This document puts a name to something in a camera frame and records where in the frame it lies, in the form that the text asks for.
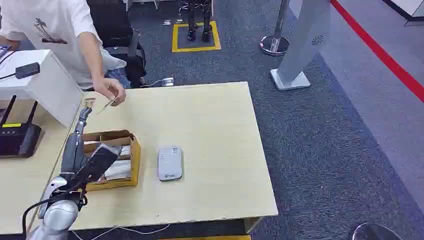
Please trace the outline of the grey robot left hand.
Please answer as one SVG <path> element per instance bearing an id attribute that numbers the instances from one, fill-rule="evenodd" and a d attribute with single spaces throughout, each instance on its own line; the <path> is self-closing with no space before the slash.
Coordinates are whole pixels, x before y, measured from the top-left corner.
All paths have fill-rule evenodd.
<path id="1" fill-rule="evenodd" d="M 109 167 L 119 159 L 122 147 L 105 143 L 96 145 L 90 155 L 84 153 L 83 132 L 92 109 L 85 107 L 77 119 L 74 132 L 66 140 L 60 176 L 70 184 L 82 181 L 84 184 L 98 181 Z"/>

